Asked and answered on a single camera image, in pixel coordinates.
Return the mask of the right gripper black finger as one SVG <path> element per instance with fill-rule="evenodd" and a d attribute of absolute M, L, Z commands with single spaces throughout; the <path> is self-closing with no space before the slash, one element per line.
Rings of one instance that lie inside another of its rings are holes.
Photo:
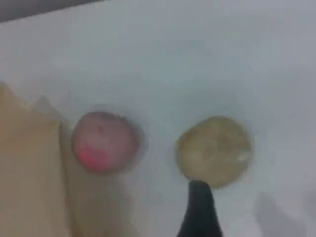
<path fill-rule="evenodd" d="M 222 237 L 211 188 L 203 181 L 189 182 L 189 198 L 177 237 Z"/>

